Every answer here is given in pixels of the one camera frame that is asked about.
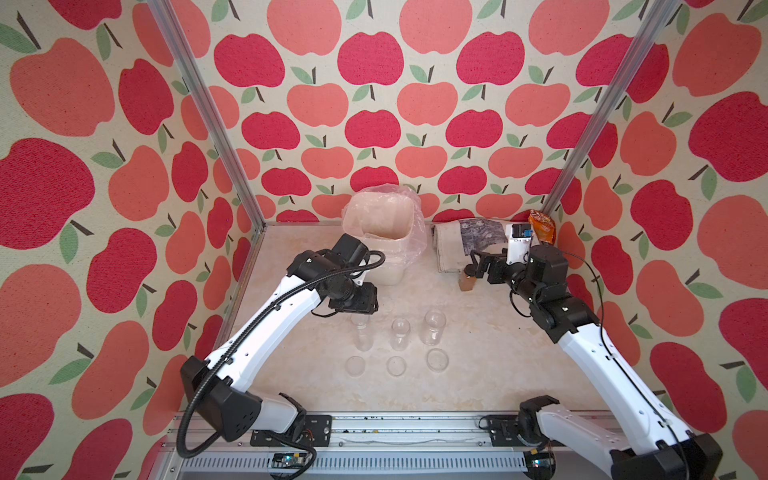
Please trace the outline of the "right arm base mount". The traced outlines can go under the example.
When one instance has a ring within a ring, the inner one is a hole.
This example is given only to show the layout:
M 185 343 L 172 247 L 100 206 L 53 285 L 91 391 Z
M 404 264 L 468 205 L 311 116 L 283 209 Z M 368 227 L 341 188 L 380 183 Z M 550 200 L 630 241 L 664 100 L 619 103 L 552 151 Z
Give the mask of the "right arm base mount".
M 564 447 L 542 433 L 536 414 L 531 412 L 484 415 L 478 428 L 489 434 L 494 447 Z

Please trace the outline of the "clear tea jar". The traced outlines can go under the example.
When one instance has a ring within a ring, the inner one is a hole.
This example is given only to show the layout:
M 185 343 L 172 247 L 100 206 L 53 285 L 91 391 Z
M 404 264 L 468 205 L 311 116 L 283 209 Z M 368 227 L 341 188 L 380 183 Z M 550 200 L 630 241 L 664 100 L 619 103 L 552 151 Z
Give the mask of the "clear tea jar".
M 403 317 L 396 317 L 391 325 L 390 345 L 395 351 L 404 351 L 409 345 L 410 322 Z
M 421 324 L 419 336 L 421 341 L 428 346 L 436 346 L 440 343 L 447 324 L 446 315 L 437 308 L 427 311 Z
M 364 314 L 353 314 L 351 316 L 351 322 L 355 327 L 354 345 L 361 352 L 367 352 L 373 346 L 371 318 L 371 315 Z

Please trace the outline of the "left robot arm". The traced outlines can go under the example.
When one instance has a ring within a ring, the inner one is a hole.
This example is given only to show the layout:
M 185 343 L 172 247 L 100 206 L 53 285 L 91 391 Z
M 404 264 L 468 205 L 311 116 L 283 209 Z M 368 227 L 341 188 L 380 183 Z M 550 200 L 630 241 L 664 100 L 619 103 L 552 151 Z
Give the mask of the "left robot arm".
M 206 358 L 191 356 L 182 365 L 188 406 L 177 433 L 180 454 L 191 458 L 204 449 L 186 445 L 194 414 L 214 430 L 207 445 L 237 440 L 250 429 L 297 436 L 303 429 L 302 406 L 285 394 L 250 392 L 253 381 L 291 330 L 322 303 L 335 313 L 376 313 L 377 288 L 365 275 L 385 261 L 385 253 L 349 234 L 330 249 L 298 254 L 268 301 L 232 338 Z

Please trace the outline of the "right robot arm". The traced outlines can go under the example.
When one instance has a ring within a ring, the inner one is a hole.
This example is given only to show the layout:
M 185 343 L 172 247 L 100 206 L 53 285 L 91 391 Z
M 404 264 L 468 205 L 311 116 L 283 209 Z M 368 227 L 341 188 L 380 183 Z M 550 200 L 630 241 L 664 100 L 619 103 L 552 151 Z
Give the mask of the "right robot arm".
M 510 253 L 473 251 L 468 275 L 506 284 L 529 305 L 529 316 L 581 369 L 622 432 L 614 435 L 549 395 L 520 404 L 517 435 L 530 446 L 559 442 L 612 479 L 711 479 L 723 452 L 658 400 L 621 355 L 603 321 L 567 286 L 569 263 L 549 244 L 531 247 L 522 262 Z

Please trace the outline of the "clear jar lid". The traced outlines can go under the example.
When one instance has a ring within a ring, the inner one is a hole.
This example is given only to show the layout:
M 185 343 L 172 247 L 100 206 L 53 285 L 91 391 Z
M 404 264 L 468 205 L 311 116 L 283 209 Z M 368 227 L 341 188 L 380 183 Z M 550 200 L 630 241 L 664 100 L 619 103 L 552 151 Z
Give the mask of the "clear jar lid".
M 390 376 L 398 378 L 407 371 L 407 362 L 401 356 L 392 356 L 386 362 L 386 369 Z
M 345 364 L 345 372 L 352 378 L 361 377 L 366 370 L 366 360 L 360 356 L 349 357 Z
M 426 364 L 428 369 L 432 372 L 444 372 L 448 368 L 449 363 L 449 356 L 442 349 L 433 348 L 426 354 Z

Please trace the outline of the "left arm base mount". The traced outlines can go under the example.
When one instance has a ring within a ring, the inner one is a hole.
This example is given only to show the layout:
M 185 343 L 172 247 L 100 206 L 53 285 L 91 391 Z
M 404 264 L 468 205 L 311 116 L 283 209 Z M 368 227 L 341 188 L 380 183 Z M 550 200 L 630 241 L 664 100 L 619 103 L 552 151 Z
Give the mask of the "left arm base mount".
M 303 447 L 328 447 L 330 444 L 333 416 L 322 414 L 310 414 L 305 417 L 303 422 L 299 423 L 301 430 L 295 428 L 284 436 L 288 439 L 294 435 L 292 441 Z M 250 445 L 252 447 L 285 447 L 272 434 L 265 431 L 254 430 L 251 434 Z

